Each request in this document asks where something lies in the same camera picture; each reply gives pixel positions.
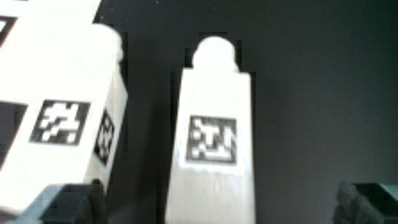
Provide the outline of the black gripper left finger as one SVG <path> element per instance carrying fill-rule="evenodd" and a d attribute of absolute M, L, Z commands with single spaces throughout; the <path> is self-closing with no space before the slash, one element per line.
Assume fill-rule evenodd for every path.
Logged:
<path fill-rule="evenodd" d="M 19 215 L 0 209 L 0 224 L 106 224 L 101 181 L 51 184 Z"/>

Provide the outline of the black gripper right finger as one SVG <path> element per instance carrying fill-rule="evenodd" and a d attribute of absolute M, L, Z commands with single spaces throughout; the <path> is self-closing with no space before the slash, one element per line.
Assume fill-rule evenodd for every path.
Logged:
<path fill-rule="evenodd" d="M 398 184 L 342 182 L 335 199 L 332 224 L 398 224 Z"/>

